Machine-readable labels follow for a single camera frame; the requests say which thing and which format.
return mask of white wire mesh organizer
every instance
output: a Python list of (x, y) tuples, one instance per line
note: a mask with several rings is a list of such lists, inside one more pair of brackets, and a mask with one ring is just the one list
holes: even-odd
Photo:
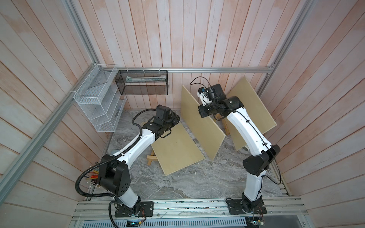
[(126, 97), (119, 99), (117, 85), (111, 85), (116, 74), (115, 65), (95, 65), (74, 95), (97, 131), (114, 132), (126, 102)]

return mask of black mounting plate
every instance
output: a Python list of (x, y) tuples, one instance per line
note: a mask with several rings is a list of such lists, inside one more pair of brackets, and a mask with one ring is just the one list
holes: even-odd
[[(153, 215), (153, 201), (147, 201), (147, 202), (142, 201), (141, 205), (140, 205), (140, 208), (143, 208), (145, 210), (145, 216), (146, 217), (151, 217)], [(116, 218), (130, 217), (128, 214), (130, 214), (130, 211), (126, 208), (126, 206), (118, 205), (116, 207), (116, 211), (115, 211), (115, 217)], [(142, 217), (142, 213), (140, 212), (137, 217)]]
[[(227, 200), (228, 210), (230, 215), (246, 215), (247, 213), (242, 210), (241, 205), (242, 200)], [(267, 214), (267, 210), (264, 204), (264, 201), (261, 199), (258, 204), (255, 206), (254, 213), (255, 214)]]

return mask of plywood board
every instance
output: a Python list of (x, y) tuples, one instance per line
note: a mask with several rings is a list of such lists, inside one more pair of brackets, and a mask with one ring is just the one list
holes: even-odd
[(181, 117), (184, 119), (196, 139), (211, 160), (214, 160), (225, 134), (210, 116), (201, 118), (198, 111), (199, 103), (182, 86), (181, 89)]
[[(248, 115), (262, 134), (276, 126), (275, 120), (271, 117), (270, 113), (245, 77), (231, 89), (227, 97), (231, 96), (236, 96), (241, 100)], [(226, 123), (235, 149), (241, 149), (246, 145), (245, 140), (231, 122), (226, 120)]]
[(204, 155), (181, 123), (175, 125), (166, 138), (158, 138), (152, 148), (165, 175), (204, 159)]

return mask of black wire mesh basket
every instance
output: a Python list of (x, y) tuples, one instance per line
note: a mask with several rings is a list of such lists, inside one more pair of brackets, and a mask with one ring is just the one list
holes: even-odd
[(121, 95), (167, 95), (167, 70), (119, 70), (115, 82)]

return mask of gray marble surface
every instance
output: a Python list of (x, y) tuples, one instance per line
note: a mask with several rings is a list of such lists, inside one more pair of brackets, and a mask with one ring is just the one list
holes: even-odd
[[(131, 123), (137, 113), (138, 111), (122, 113), (117, 131), (110, 142), (108, 154), (112, 154), (115, 149), (123, 148), (138, 134), (138, 127)], [(153, 111), (145, 112), (136, 119), (136, 123), (141, 124), (153, 115)], [(150, 166), (147, 165), (146, 157), (152, 151), (152, 147), (149, 146), (130, 167), (131, 187), (135, 193), (144, 200), (241, 197), (247, 177), (242, 161), (249, 156), (249, 152), (244, 149), (235, 151), (231, 137), (226, 136), (217, 156), (211, 161), (182, 118), (181, 122), (205, 159), (165, 176), (158, 162), (153, 161)], [(267, 175), (275, 179), (270, 169)], [(94, 190), (94, 193), (101, 192), (105, 192), (101, 187)], [(261, 192), (264, 197), (281, 196), (279, 186), (267, 178), (263, 180)], [(98, 197), (92, 200), (109, 200), (109, 198)]]

